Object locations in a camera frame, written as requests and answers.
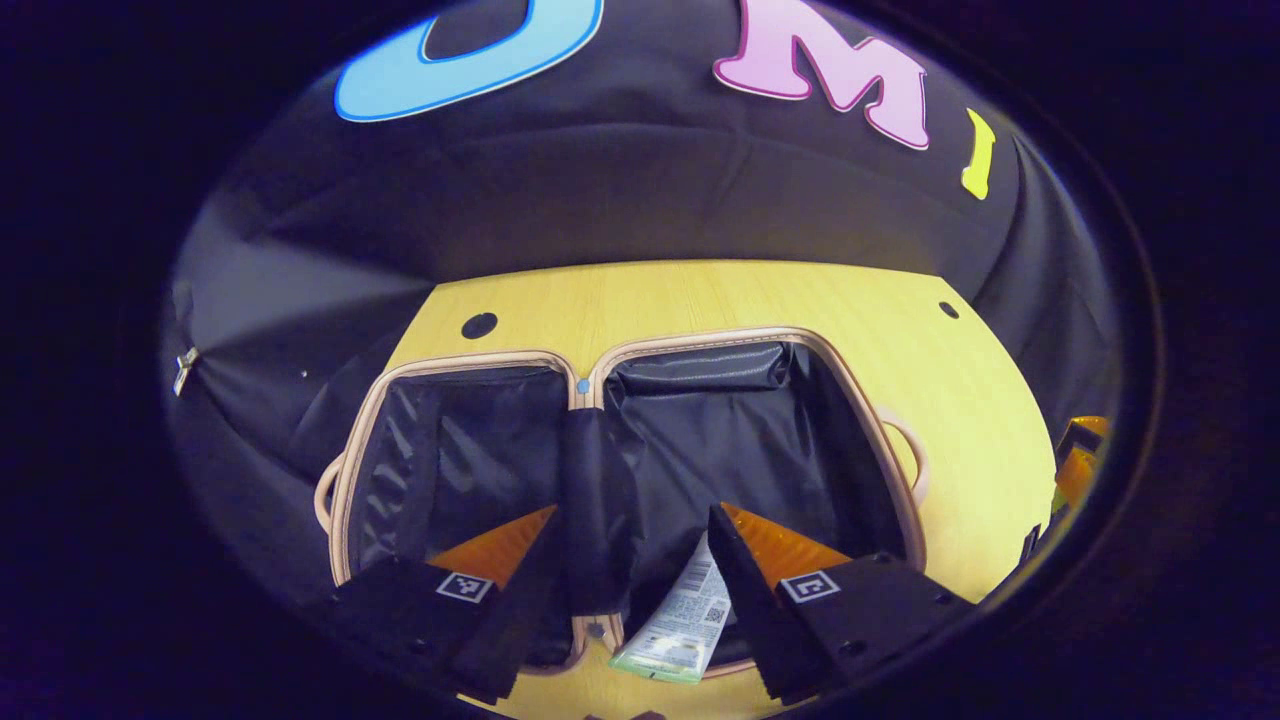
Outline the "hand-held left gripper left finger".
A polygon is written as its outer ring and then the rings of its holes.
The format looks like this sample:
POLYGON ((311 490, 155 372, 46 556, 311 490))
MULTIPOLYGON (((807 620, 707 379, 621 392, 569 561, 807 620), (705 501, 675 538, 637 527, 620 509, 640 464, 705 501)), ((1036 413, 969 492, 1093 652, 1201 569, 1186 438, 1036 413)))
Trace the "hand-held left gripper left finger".
POLYGON ((415 689, 504 700, 550 602, 559 534, 550 505, 430 561, 383 559, 321 600, 320 628, 415 689))

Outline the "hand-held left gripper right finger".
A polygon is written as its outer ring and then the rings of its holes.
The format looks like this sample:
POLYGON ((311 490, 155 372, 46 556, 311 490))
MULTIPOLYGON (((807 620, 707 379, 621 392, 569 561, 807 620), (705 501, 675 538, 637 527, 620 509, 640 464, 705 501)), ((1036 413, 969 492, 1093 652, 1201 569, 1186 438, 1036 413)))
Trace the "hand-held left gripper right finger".
POLYGON ((892 553, 850 557, 731 503, 707 542, 774 700, 856 685, 910 659, 975 605, 892 553))

